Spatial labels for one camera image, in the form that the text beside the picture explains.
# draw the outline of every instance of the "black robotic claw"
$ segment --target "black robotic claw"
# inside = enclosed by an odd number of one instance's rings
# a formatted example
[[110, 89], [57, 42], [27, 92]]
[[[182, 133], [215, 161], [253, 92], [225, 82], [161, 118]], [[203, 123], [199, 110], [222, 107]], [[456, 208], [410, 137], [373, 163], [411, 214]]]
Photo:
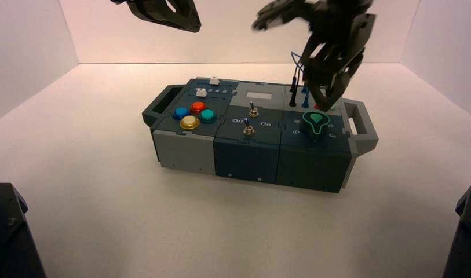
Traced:
[[[328, 111], [343, 95], [360, 67], [375, 15], [366, 13], [372, 0], [277, 0], [262, 8], [253, 28], [265, 30], [296, 17], [309, 22], [311, 37], [299, 63], [303, 80], [322, 111]], [[315, 57], [311, 54], [323, 47]]]
[[139, 19], [197, 33], [201, 29], [198, 11], [193, 0], [111, 0], [127, 2]]

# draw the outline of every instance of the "yellow button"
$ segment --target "yellow button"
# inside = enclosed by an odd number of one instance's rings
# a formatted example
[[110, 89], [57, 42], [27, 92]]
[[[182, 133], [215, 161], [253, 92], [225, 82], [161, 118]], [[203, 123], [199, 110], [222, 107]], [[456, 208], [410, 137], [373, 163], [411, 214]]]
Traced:
[[192, 115], [189, 115], [184, 117], [179, 123], [179, 125], [183, 129], [195, 129], [199, 126], [199, 119]]

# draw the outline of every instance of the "white table surface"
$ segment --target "white table surface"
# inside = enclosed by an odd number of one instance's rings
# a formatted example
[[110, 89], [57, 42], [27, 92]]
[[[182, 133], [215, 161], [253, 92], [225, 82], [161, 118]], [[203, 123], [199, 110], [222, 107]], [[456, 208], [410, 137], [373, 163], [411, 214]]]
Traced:
[[339, 194], [163, 169], [141, 112], [196, 76], [291, 64], [80, 65], [0, 119], [49, 277], [439, 277], [471, 185], [471, 116], [400, 64], [345, 96], [379, 135]]

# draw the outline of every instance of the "handle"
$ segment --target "handle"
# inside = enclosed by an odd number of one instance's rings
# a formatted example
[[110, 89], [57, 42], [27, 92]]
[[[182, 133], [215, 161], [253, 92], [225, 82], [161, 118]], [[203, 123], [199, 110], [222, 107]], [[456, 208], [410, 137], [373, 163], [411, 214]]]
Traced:
[[153, 100], [152, 103], [143, 111], [143, 122], [151, 129], [155, 129], [163, 118], [163, 111], [167, 109], [170, 103], [179, 95], [180, 91], [186, 85], [169, 85]]
[[378, 136], [368, 115], [365, 104], [361, 101], [342, 99], [344, 110], [343, 117], [345, 126], [351, 132], [349, 118], [355, 123], [357, 134], [352, 134], [351, 138], [356, 143], [358, 156], [372, 151], [377, 146]]

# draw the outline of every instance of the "display screen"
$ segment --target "display screen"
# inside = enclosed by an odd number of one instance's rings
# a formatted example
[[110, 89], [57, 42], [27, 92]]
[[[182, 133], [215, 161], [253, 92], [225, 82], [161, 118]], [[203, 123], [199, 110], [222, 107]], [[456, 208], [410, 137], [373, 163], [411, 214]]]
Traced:
[[247, 92], [246, 97], [260, 98], [262, 100], [270, 100], [273, 95], [268, 93]]

